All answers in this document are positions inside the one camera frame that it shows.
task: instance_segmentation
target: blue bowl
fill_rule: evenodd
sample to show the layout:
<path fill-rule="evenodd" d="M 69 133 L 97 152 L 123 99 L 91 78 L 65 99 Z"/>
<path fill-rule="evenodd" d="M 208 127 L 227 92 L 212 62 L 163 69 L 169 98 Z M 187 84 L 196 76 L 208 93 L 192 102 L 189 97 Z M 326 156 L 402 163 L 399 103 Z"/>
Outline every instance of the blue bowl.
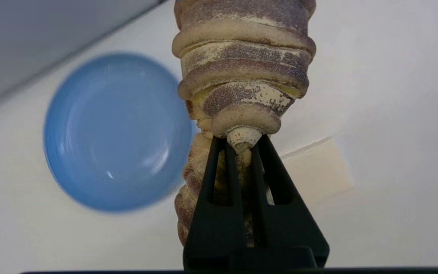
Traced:
<path fill-rule="evenodd" d="M 62 189 L 91 208 L 122 211 L 183 184 L 194 127 L 177 83 L 134 54 L 98 57 L 74 71 L 56 92 L 43 133 Z"/>

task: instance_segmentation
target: white sponge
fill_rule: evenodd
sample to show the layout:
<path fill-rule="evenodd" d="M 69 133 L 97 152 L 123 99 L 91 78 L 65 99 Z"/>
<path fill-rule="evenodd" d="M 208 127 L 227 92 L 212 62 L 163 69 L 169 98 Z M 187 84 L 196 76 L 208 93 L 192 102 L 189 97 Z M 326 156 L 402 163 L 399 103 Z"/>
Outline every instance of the white sponge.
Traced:
<path fill-rule="evenodd" d="M 307 206 L 354 187 L 349 166 L 334 139 L 315 142 L 282 157 Z"/>

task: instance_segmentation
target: pastry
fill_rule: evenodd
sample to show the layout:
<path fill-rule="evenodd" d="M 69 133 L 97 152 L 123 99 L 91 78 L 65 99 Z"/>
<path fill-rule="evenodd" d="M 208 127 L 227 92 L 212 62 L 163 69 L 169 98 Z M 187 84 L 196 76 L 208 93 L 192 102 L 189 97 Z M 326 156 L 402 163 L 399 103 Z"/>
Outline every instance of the pastry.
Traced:
<path fill-rule="evenodd" d="M 314 10 L 315 0 L 175 2 L 180 32 L 172 52 L 181 60 L 183 76 L 178 92 L 189 117 L 202 130 L 184 168 L 186 186 L 175 201 L 182 243 L 212 137 L 226 138 L 234 148 L 241 186 L 246 189 L 250 148 L 262 135 L 278 132 L 282 115 L 306 94 L 306 73 L 316 50 L 307 31 Z M 217 203 L 224 198 L 224 185 L 222 152 L 214 185 Z"/>

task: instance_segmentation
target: white wall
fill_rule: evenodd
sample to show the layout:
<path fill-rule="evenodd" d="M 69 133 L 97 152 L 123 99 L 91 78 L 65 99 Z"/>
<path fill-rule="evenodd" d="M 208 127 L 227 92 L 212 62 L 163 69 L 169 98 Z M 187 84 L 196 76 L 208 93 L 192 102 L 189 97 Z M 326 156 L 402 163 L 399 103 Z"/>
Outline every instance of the white wall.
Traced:
<path fill-rule="evenodd" d="M 329 266 L 438 265 L 438 1 L 318 0 L 281 151 L 334 135 L 356 187 L 314 208 Z"/>
<path fill-rule="evenodd" d="M 160 0 L 0 0 L 0 95 Z"/>

